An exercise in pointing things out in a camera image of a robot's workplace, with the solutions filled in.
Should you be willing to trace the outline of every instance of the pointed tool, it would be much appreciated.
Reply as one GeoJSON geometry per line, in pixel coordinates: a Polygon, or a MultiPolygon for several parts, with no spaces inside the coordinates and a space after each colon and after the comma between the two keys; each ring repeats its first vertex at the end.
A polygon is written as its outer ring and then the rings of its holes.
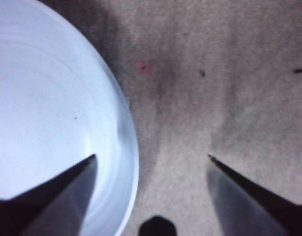
{"type": "Polygon", "coordinates": [[[209,157],[208,187],[225,236],[302,236],[302,205],[209,157]]]}
{"type": "Polygon", "coordinates": [[[92,155],[34,189],[0,200],[0,236],[77,236],[96,170],[92,155]]]}

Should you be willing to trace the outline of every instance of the white bowl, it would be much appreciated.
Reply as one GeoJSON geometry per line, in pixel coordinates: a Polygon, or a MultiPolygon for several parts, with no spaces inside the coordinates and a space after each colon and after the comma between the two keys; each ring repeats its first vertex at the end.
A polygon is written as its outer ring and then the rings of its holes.
{"type": "Polygon", "coordinates": [[[120,235],[133,208],[138,150],[126,100],[93,46],[35,0],[0,0],[0,199],[95,153],[82,236],[120,235]]]}

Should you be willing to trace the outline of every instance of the pink spot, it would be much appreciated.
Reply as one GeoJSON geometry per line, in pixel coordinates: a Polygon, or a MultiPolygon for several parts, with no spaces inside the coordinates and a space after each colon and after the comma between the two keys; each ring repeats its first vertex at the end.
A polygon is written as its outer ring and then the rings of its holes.
{"type": "Polygon", "coordinates": [[[139,75],[152,76],[152,64],[148,60],[140,60],[137,63],[137,73],[139,75]]]}

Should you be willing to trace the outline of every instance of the floor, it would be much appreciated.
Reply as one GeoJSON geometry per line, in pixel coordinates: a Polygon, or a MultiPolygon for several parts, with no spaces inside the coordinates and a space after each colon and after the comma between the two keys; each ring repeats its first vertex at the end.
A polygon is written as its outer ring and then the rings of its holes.
{"type": "Polygon", "coordinates": [[[302,0],[42,0],[97,48],[135,121],[140,178],[123,232],[154,215],[219,236],[207,154],[302,203],[302,0]]]}

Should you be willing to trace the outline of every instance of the stain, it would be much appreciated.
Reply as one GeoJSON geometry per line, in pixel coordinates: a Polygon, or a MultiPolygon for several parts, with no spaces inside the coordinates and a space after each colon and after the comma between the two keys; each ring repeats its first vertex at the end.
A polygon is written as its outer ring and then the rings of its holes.
{"type": "Polygon", "coordinates": [[[205,77],[205,70],[199,70],[199,73],[203,78],[205,77]]]}
{"type": "Polygon", "coordinates": [[[302,73],[302,68],[298,68],[298,69],[295,69],[293,70],[294,74],[300,74],[302,73]]]}
{"type": "Polygon", "coordinates": [[[140,60],[136,65],[136,71],[139,75],[152,76],[152,63],[148,60],[140,60]]]}

